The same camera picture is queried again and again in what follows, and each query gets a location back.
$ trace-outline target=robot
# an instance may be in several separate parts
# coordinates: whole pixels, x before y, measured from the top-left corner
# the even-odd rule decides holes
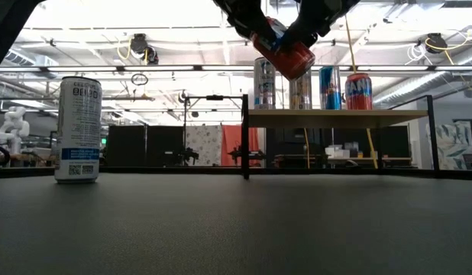
[[[24,107],[10,107],[5,113],[5,122],[0,127],[0,144],[7,144],[10,154],[19,154],[22,138],[29,136],[29,122],[24,121],[24,115]]]
[[[286,49],[296,42],[311,47],[318,35],[324,37],[331,25],[345,15],[360,0],[294,0],[300,4],[299,16],[290,25],[283,37],[277,39],[265,15],[261,11],[261,0],[214,0],[228,15],[228,22],[237,33],[250,39],[253,32]]]

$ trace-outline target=white ceiling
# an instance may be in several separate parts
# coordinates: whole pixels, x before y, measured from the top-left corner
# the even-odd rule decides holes
[[[359,40],[367,36],[364,46],[355,47],[357,64],[404,65],[410,61],[407,50],[418,39],[424,41],[431,32],[442,33],[450,46],[461,44],[464,38],[458,34],[466,26],[472,25],[472,8],[443,8],[439,5],[412,6],[407,12],[396,18],[392,24],[383,23],[383,16],[390,10],[392,1],[381,3],[361,3],[348,15],[351,39]],[[280,8],[278,13],[269,7],[267,14],[278,18],[284,24],[290,24],[297,16],[296,7]],[[120,65],[118,43],[126,44],[136,33],[145,33],[150,44],[156,47],[160,64],[231,64],[252,65],[260,54],[251,46],[245,45],[232,27],[221,16],[221,11],[210,0],[130,0],[113,2],[111,0],[49,0],[40,4],[24,30],[19,35],[13,49],[26,56],[43,54],[57,61],[61,66],[106,66]],[[347,41],[344,19],[340,18],[331,28],[331,32],[320,38],[312,47],[316,55],[316,64],[351,64],[347,58],[349,49],[344,47]],[[56,47],[49,45],[53,40]],[[332,46],[335,40],[338,45]],[[463,51],[467,46],[452,51],[452,55]],[[122,54],[127,47],[121,47]],[[426,55],[433,63],[445,60],[444,54]],[[140,65],[142,62],[130,57],[122,60],[127,65]],[[112,77],[102,80],[106,95],[117,95],[124,89],[119,78],[124,78],[129,90],[135,86],[130,83],[130,74],[112,76],[102,73],[90,75],[93,78]],[[201,73],[177,72],[172,76],[167,73],[148,74],[150,82],[141,90],[156,98],[154,102],[117,102],[121,108],[182,108],[173,104],[180,90],[193,95],[240,95],[252,93],[251,76],[238,73]],[[373,90],[381,92],[401,80],[397,77],[373,77]],[[35,89],[45,89],[45,82],[22,82]],[[315,87],[318,78],[313,78]],[[58,82],[50,85],[54,89]],[[288,82],[277,78],[277,86],[283,86],[288,92]],[[314,92],[314,103],[318,107],[318,92]],[[233,108],[232,102],[224,105],[205,103],[205,108]],[[164,123],[170,121],[169,115],[140,113],[148,121]],[[234,119],[233,115],[208,113],[206,120]]]

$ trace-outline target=shelf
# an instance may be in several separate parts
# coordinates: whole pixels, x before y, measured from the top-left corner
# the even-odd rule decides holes
[[[249,110],[253,128],[384,128],[428,116],[427,111]]]

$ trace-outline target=blue can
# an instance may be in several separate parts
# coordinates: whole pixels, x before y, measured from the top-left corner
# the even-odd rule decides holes
[[[325,66],[319,70],[319,94],[322,110],[341,110],[341,82],[338,66]]]

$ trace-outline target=aluminum can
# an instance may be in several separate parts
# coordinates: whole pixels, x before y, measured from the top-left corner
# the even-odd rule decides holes
[[[281,38],[287,29],[285,25],[277,19],[267,17],[267,20],[275,31],[277,39]],[[275,51],[272,49],[273,43],[260,38],[257,33],[251,35],[251,41],[255,49],[263,54],[288,80],[298,79],[314,65],[315,55],[302,42],[295,43],[289,50]]]
[[[372,80],[366,73],[350,75],[346,81],[346,105],[348,110],[372,110]]]
[[[58,183],[93,183],[99,176],[101,111],[100,82],[63,78],[54,173]]]
[[[276,107],[275,67],[261,57],[254,61],[254,108],[274,110]]]
[[[341,81],[338,66],[325,66],[319,70],[322,110],[341,110]]]
[[[312,110],[312,71],[289,83],[291,110]]]

